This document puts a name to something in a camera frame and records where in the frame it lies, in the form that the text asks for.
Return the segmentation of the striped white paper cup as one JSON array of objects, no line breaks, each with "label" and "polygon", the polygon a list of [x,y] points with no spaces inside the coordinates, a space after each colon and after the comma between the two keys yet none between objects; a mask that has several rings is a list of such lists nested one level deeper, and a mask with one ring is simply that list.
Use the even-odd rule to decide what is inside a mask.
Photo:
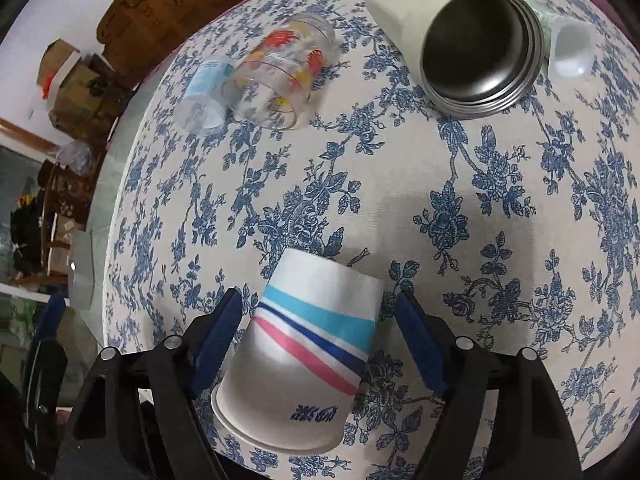
[{"label": "striped white paper cup", "polygon": [[348,266],[285,249],[212,393],[224,429],[275,453],[336,448],[370,356],[383,288]]}]

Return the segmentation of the small blue plastic cup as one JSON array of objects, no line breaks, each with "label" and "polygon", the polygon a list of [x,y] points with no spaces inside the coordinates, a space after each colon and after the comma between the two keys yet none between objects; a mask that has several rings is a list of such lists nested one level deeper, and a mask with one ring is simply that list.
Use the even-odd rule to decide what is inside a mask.
[{"label": "small blue plastic cup", "polygon": [[221,87],[233,70],[228,58],[212,56],[201,62],[175,107],[174,121],[178,127],[193,134],[211,134],[224,128],[228,106],[221,96]]}]

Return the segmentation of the floral clear glass cup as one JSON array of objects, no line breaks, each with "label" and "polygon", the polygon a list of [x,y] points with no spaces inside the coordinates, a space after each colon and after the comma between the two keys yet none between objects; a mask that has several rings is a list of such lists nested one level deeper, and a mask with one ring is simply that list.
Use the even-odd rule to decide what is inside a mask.
[{"label": "floral clear glass cup", "polygon": [[335,51],[332,25],[318,14],[297,13],[243,58],[220,95],[235,115],[255,125],[291,129]]}]

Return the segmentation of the translucent green square cup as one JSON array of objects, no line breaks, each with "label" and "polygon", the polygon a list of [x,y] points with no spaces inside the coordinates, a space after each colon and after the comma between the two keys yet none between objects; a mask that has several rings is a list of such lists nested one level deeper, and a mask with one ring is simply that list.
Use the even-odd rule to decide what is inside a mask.
[{"label": "translucent green square cup", "polygon": [[527,4],[544,33],[548,78],[555,82],[589,76],[596,56],[597,31],[593,24],[555,14],[533,0],[527,0]]}]

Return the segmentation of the wooden side chair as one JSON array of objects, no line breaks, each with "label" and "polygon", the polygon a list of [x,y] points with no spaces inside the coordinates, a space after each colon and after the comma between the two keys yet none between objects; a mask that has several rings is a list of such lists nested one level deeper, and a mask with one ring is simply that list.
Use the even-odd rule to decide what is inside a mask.
[{"label": "wooden side chair", "polygon": [[74,235],[87,225],[104,158],[104,154],[99,155],[85,176],[50,160],[40,167],[40,260],[50,283],[67,283],[70,245]]}]

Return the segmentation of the clear plastic bag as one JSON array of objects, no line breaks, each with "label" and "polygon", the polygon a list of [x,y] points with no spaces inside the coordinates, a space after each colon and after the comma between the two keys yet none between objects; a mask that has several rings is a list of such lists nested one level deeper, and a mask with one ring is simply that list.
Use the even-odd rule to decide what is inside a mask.
[{"label": "clear plastic bag", "polygon": [[84,140],[75,140],[50,151],[51,157],[63,168],[80,176],[88,176],[96,161],[92,146]]}]

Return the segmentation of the stacked cardboard boxes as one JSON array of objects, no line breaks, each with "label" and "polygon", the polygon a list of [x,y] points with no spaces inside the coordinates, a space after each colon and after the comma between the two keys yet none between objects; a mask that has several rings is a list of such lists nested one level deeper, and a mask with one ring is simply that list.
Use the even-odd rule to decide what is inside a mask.
[{"label": "stacked cardboard boxes", "polygon": [[37,86],[52,126],[73,139],[106,138],[130,98],[103,58],[62,39],[44,51]]}]

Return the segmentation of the blue floral tablecloth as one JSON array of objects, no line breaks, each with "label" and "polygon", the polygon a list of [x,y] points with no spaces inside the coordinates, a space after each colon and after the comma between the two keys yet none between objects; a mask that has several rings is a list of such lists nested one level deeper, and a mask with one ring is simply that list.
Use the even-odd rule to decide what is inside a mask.
[{"label": "blue floral tablecloth", "polygon": [[[103,331],[123,352],[184,331],[236,288],[250,318],[287,247],[385,284],[381,322],[343,442],[286,456],[195,404],[213,449],[275,479],[407,479],[442,404],[393,317],[396,296],[481,346],[544,359],[584,466],[639,416],[639,55],[589,0],[534,0],[593,24],[588,77],[539,77],[505,113],[452,122],[426,108],[364,0],[247,0],[189,39],[137,133],[112,220]],[[341,39],[288,131],[232,122],[192,136],[174,109],[213,54],[240,60],[290,15]]]}]

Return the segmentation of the carved wooden sofa bench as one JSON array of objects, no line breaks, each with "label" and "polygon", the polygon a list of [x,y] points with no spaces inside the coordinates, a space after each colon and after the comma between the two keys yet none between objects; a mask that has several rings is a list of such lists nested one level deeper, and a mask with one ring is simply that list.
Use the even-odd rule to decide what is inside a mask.
[{"label": "carved wooden sofa bench", "polygon": [[175,48],[243,0],[113,0],[96,29],[102,56],[132,89]]}]

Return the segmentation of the cream steel tumbler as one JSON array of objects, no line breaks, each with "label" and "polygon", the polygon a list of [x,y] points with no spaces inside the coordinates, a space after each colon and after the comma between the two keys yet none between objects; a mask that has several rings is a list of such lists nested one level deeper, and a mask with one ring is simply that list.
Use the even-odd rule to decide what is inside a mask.
[{"label": "cream steel tumbler", "polygon": [[544,32],[524,0],[366,0],[427,105],[456,119],[507,110],[529,92]]}]

